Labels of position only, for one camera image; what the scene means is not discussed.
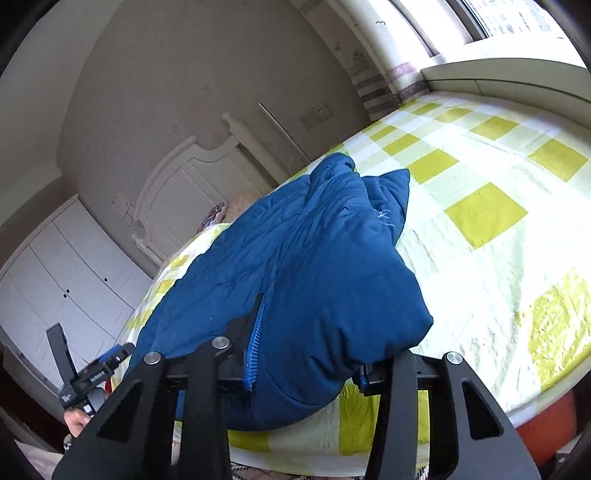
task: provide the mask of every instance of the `white wardrobe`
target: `white wardrobe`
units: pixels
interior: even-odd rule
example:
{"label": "white wardrobe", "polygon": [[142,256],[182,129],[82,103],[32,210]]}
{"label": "white wardrobe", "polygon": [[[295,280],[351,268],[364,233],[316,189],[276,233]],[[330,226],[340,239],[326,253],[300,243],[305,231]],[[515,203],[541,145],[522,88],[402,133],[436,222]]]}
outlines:
{"label": "white wardrobe", "polygon": [[150,283],[74,196],[0,271],[3,343],[55,391],[47,328],[61,323],[80,369],[115,343]]}

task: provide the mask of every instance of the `window sill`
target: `window sill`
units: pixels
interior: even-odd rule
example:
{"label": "window sill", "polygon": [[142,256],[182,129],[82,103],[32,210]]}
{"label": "window sill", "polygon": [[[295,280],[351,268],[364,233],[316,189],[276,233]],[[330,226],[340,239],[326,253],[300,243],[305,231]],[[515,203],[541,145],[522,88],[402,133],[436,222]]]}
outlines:
{"label": "window sill", "polygon": [[483,59],[536,59],[585,68],[575,47],[566,38],[545,34],[515,34],[486,38],[431,58],[426,67]]}
{"label": "window sill", "polygon": [[492,37],[431,59],[431,90],[467,92],[535,106],[591,129],[591,74],[566,39]]}

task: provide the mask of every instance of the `pink pillow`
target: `pink pillow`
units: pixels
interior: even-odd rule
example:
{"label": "pink pillow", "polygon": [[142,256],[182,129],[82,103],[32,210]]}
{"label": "pink pillow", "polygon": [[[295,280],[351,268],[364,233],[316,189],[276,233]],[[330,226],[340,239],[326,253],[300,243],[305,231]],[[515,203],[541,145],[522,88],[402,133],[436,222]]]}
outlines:
{"label": "pink pillow", "polygon": [[211,211],[205,217],[205,220],[201,222],[201,225],[197,229],[197,234],[201,233],[210,225],[222,223],[227,211],[228,206],[225,203],[220,203],[219,205],[216,205],[214,208],[212,208]]}

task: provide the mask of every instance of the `orange object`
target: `orange object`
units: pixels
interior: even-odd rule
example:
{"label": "orange object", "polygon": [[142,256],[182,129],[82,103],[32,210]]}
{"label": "orange object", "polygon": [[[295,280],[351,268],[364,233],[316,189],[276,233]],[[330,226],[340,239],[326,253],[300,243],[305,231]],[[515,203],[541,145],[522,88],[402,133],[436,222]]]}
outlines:
{"label": "orange object", "polygon": [[552,406],[517,428],[517,433],[538,466],[547,463],[577,433],[574,395],[569,391]]}

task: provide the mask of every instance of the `finger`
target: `finger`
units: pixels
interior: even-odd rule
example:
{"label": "finger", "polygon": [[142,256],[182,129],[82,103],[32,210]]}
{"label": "finger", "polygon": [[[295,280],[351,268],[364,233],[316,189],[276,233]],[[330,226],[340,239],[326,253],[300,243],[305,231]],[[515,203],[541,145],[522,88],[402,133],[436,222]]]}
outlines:
{"label": "finger", "polygon": [[70,433],[74,437],[78,437],[82,430],[84,430],[84,427],[90,422],[90,417],[83,411],[73,408],[64,412],[64,420]]}

